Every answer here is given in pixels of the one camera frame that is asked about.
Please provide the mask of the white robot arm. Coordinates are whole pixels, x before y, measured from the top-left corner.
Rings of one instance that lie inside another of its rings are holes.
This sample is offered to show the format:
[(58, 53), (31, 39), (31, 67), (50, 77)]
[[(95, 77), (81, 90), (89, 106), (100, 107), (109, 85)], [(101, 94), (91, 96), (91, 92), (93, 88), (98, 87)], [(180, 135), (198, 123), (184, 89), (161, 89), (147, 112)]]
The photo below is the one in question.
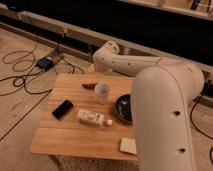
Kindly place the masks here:
[(196, 171), (188, 103), (204, 87), (194, 63), (167, 57), (122, 55), (106, 42), (93, 54), (95, 70), (134, 78), (131, 112), (140, 171)]

